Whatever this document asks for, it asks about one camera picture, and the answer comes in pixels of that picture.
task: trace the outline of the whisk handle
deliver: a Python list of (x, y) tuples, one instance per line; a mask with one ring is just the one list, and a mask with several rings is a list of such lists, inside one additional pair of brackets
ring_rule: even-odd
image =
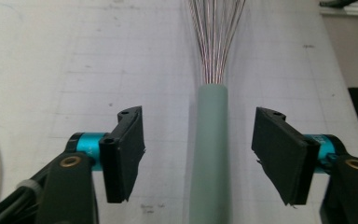
[(197, 135), (190, 190), (190, 224), (229, 223), (227, 88), (199, 88)]

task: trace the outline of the brass screw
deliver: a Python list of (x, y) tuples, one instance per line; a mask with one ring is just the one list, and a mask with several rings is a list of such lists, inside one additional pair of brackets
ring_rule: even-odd
[(78, 165), (81, 161), (81, 158), (78, 157), (78, 156), (71, 156), (71, 157), (67, 157), (65, 159), (63, 159), (61, 162), (60, 162), (60, 166), (62, 167), (72, 167), (72, 166), (75, 166), (75, 165)]
[(345, 160), (345, 163), (347, 163), (347, 165), (349, 165), (351, 168), (358, 170), (358, 160), (348, 159)]

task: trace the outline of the white surface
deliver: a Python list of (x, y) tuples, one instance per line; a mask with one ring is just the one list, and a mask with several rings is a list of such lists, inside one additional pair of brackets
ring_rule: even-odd
[[(0, 149), (6, 197), (76, 132), (110, 132), (144, 107), (146, 154), (128, 203), (101, 223), (186, 223), (200, 80), (185, 0), (0, 2)], [(358, 121), (318, 8), (309, 0), (246, 3), (227, 66), (234, 223), (320, 223), (327, 175), (308, 205), (285, 207), (251, 150), (255, 107), (302, 133), (332, 133), (358, 156)]]

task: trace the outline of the green handle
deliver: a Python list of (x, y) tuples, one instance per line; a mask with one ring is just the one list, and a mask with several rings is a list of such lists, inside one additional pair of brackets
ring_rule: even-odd
[(199, 88), (197, 135), (190, 190), (190, 224), (227, 224), (230, 185), (227, 147), (227, 88)]

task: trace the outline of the wire bristle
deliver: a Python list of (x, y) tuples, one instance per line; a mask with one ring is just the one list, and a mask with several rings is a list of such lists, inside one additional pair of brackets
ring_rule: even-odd
[(223, 82), (227, 54), (245, 0), (188, 0), (206, 84)]

